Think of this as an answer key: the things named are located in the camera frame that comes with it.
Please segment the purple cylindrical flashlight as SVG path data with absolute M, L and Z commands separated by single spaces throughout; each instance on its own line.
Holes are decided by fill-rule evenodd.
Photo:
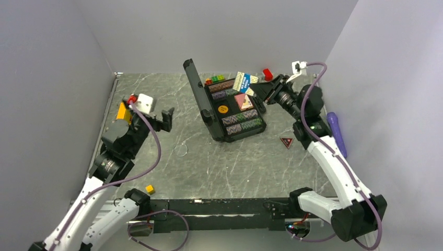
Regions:
M 341 133 L 338 116 L 336 115 L 335 112 L 328 112 L 327 121 L 341 154 L 344 156 L 344 158 L 347 158 L 347 149 Z

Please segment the purple green orange chip row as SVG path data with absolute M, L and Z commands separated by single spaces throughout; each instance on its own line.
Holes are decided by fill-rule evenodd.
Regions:
M 235 96 L 237 94 L 239 94 L 239 92 L 236 91 L 235 89 L 226 89 L 226 90 L 221 90 L 219 92 L 212 93 L 212 99 L 213 100 L 223 100 L 229 96 Z

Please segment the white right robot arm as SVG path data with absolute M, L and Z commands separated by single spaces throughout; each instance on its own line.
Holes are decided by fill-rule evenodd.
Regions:
M 290 192 L 287 209 L 294 217 L 313 214 L 332 226 L 335 236 L 348 242 L 376 231 L 380 242 L 382 219 L 387 208 L 383 195 L 375 196 L 357 177 L 341 154 L 330 127 L 321 117 L 322 89 L 306 85 L 295 92 L 288 76 L 251 85 L 266 104 L 279 104 L 294 119 L 293 131 L 304 149 L 317 161 L 331 183 L 334 201 L 303 187 Z

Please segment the clear round plastic disc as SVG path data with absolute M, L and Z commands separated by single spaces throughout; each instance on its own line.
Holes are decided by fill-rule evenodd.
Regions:
M 188 153 L 188 147 L 185 143 L 180 143 L 174 147 L 173 152 L 177 157 L 184 157 Z

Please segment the colourful toy brick stack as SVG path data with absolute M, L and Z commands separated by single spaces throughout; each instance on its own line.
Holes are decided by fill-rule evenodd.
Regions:
M 212 77 L 209 77 L 205 80 L 205 85 L 212 85 L 215 83 L 219 83 L 225 80 L 225 77 L 223 75 L 215 75 Z

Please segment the orange big blind button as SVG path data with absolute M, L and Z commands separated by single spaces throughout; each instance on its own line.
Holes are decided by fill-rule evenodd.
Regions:
M 226 105 L 220 105 L 220 106 L 217 108 L 217 110 L 218 110 L 218 112 L 221 113 L 221 114 L 227 114 L 227 113 L 229 112 L 229 107 L 226 106 Z

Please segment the red triangular dealer button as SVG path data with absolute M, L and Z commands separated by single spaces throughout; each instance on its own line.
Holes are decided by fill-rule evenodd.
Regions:
M 280 140 L 287 149 L 290 149 L 294 142 L 294 138 L 288 138 L 288 137 L 280 137 Z

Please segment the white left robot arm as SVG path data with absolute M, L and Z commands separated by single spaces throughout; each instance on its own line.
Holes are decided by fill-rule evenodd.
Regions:
M 159 131 L 170 132 L 174 108 L 162 111 L 162 119 L 128 110 L 130 121 L 115 119 L 101 137 L 100 154 L 93 161 L 79 196 L 67 214 L 44 240 L 29 250 L 99 250 L 127 221 L 142 220 L 151 212 L 150 196 L 136 188 L 126 192 L 116 208 L 100 220 L 96 216 L 111 195 L 125 182 L 144 141 Z

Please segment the orange black chip row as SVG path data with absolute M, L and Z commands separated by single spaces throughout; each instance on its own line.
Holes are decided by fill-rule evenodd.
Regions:
M 233 79 L 228 79 L 224 82 L 209 85 L 208 89 L 209 89 L 210 93 L 216 93 L 216 92 L 220 92 L 222 90 L 232 89 L 234 83 L 235 83 L 235 81 Z

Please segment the small yellow cube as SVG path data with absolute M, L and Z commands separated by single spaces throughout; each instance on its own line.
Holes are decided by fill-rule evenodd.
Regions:
M 145 187 L 145 189 L 149 195 L 153 195 L 156 192 L 153 185 L 148 185 Z

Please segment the yellow orange duplo brick tower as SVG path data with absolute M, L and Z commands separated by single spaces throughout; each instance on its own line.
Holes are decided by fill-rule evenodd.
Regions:
M 124 101 L 120 102 L 116 119 L 117 120 L 124 120 L 128 124 L 131 124 L 132 114 L 131 114 L 131 111 L 129 110 L 129 108 L 127 108 L 125 105 L 126 105 L 126 103 Z

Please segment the red playing card deck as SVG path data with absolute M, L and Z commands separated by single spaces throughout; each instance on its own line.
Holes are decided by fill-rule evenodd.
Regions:
M 240 111 L 245 111 L 253 107 L 253 103 L 247 94 L 238 94 L 235 96 L 235 100 Z

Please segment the blue green purple chip row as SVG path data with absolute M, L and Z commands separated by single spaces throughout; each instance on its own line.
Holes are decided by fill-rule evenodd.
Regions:
M 245 122 L 250 119 L 255 119 L 259 116 L 258 111 L 255 109 L 248 110 L 245 112 L 237 113 L 235 115 L 227 116 L 222 118 L 222 123 L 224 126 L 229 126 L 232 124 Z

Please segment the black base crossbar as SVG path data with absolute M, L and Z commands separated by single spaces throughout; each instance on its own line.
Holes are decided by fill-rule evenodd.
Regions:
M 294 211 L 288 198 L 153 199 L 149 219 L 155 233 L 172 231 L 267 229 L 283 231 L 305 214 Z

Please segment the blue texas holdem card deck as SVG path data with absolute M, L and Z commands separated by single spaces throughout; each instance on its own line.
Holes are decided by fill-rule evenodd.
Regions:
M 252 90 L 251 85 L 257 84 L 258 82 L 259 78 L 257 76 L 244 72 L 237 72 L 232 88 L 240 93 L 254 96 L 254 91 Z

